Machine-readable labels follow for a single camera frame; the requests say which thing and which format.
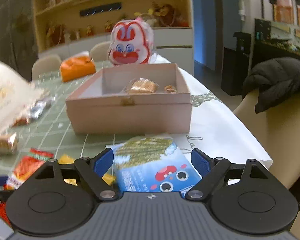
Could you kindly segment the yellow snack packet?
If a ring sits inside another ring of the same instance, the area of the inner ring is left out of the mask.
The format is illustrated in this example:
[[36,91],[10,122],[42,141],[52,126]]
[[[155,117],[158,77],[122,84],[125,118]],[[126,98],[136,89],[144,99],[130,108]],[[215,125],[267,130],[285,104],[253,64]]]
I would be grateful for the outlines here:
[[112,190],[110,187],[112,183],[115,181],[115,178],[110,176],[110,183],[107,180],[104,180],[104,175],[99,176],[93,168],[90,166],[90,162],[92,161],[90,158],[79,158],[73,159],[72,162],[64,163],[62,162],[63,157],[61,157],[61,162],[59,161],[59,168],[61,169],[61,174],[66,183],[69,180],[76,181],[76,183],[70,183],[72,185],[91,189],[93,191],[101,191],[101,190]]

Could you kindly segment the blue seaweed snack packet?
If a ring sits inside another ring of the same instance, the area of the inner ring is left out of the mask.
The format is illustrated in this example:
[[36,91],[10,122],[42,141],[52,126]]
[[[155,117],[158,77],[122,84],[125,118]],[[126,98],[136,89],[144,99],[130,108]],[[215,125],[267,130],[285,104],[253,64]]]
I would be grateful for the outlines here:
[[169,135],[135,137],[109,145],[121,192],[180,192],[196,185],[201,176]]

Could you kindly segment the red snack packet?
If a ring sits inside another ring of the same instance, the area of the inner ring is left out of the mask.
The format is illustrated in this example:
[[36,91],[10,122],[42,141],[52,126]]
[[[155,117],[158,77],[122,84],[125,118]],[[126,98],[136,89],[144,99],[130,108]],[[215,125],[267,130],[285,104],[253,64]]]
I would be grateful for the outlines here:
[[51,152],[40,151],[31,148],[26,156],[23,156],[14,168],[12,174],[8,176],[5,189],[18,189],[27,179],[30,178],[46,161],[53,158]]

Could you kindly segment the long bread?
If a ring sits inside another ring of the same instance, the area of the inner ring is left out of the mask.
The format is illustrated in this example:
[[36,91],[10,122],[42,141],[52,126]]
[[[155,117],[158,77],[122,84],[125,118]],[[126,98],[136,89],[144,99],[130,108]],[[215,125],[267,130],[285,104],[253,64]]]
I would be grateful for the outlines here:
[[15,154],[18,149],[17,133],[0,135],[0,154]]

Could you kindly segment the small silver snack packets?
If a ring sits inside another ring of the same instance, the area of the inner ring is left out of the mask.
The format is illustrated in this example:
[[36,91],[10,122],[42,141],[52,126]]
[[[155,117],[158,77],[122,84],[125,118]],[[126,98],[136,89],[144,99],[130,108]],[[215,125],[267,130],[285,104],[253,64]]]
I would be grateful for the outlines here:
[[26,109],[19,118],[14,120],[12,127],[26,126],[38,120],[43,113],[51,107],[55,100],[55,96],[46,96],[37,100],[32,106]]

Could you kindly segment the wrapped biscuit in box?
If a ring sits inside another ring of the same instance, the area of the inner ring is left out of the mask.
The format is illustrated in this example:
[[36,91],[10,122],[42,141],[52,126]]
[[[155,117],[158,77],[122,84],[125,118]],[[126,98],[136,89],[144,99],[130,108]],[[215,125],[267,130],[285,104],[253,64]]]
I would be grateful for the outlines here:
[[127,94],[148,94],[155,93],[159,85],[152,80],[139,78],[130,80],[128,85],[123,89]]

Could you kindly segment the beige chair with jacket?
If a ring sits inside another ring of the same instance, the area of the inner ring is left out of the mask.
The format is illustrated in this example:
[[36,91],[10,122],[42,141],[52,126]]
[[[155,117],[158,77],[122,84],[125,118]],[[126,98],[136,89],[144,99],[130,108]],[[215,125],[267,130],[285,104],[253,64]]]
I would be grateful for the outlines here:
[[300,202],[300,93],[256,113],[259,91],[248,93],[234,114],[273,160],[270,172]]

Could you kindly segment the orange tissue box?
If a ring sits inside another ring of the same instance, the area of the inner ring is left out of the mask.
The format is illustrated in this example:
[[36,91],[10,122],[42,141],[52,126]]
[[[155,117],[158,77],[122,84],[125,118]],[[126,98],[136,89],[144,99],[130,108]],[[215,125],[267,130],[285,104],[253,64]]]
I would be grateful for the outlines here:
[[91,57],[83,54],[64,60],[59,70],[64,83],[96,73]]

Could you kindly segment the black fish tank stand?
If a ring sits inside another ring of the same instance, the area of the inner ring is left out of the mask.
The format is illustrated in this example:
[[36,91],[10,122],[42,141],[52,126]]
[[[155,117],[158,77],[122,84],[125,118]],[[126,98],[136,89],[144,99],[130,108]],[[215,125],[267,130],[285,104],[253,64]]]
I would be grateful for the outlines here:
[[242,94],[248,72],[277,57],[300,60],[300,0],[261,0],[261,18],[253,34],[235,32],[236,49],[224,48],[221,89],[230,96]]

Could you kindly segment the beige chair far left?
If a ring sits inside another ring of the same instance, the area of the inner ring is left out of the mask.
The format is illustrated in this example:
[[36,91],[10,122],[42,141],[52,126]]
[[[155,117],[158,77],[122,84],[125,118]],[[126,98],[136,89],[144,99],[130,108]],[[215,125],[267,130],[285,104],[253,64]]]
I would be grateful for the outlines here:
[[62,60],[57,54],[39,58],[32,67],[32,81],[38,80],[40,74],[59,70],[61,64]]

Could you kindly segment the beige chair far middle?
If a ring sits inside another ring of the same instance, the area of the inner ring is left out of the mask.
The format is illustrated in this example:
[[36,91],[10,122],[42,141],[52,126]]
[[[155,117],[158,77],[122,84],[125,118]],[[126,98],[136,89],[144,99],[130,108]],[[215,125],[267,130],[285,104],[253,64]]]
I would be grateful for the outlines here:
[[90,58],[94,62],[107,61],[110,41],[100,42],[95,45],[89,52]]

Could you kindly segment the black jacket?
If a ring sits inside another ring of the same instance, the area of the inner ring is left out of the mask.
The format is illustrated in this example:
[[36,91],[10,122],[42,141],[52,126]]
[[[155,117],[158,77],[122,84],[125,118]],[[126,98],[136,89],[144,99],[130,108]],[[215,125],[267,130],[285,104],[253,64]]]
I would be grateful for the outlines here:
[[254,90],[259,91],[256,114],[300,93],[300,60],[279,57],[258,63],[243,82],[242,97]]

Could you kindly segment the large cream paper bag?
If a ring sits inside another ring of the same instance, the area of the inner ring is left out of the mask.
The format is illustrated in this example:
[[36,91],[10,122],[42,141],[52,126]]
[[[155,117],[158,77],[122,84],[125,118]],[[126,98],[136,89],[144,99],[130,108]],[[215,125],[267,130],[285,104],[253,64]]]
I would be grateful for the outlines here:
[[0,134],[44,95],[42,88],[25,80],[10,66],[0,62]]

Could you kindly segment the red white bunny bag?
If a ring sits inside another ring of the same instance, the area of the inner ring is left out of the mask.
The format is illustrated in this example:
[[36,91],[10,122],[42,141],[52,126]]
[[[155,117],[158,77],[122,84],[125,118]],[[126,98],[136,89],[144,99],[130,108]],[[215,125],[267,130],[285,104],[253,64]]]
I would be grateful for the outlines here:
[[154,48],[154,32],[141,18],[122,20],[112,29],[108,59],[114,65],[147,64]]

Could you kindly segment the wooden shelf cabinet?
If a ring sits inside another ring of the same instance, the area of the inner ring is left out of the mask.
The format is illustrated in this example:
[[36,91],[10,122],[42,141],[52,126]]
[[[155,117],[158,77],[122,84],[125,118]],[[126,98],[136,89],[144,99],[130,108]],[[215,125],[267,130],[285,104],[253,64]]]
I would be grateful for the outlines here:
[[121,20],[143,18],[154,30],[154,50],[194,72],[192,0],[32,0],[38,54],[66,59],[110,40]]

